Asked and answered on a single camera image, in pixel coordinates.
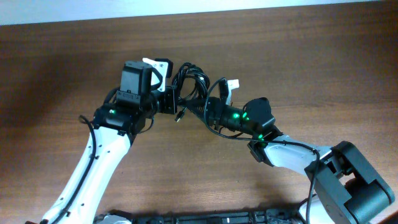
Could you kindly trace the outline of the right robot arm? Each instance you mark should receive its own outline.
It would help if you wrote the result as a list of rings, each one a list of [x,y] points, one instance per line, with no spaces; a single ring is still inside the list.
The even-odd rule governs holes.
[[[237,131],[234,139],[247,141],[258,162],[308,177],[308,198],[299,209],[306,223],[367,223],[394,203],[392,189],[353,143],[317,146],[290,138],[275,126],[267,98],[239,109],[211,97],[200,111],[216,134],[221,128]]]

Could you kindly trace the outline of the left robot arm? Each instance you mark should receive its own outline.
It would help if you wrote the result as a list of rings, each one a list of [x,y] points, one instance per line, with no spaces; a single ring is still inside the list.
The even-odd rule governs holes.
[[[178,97],[167,85],[172,69],[165,58],[124,63],[120,85],[108,93],[93,119],[79,117],[90,130],[87,145],[41,223],[93,223],[114,171],[136,136],[146,131],[146,120],[156,113],[176,113]]]

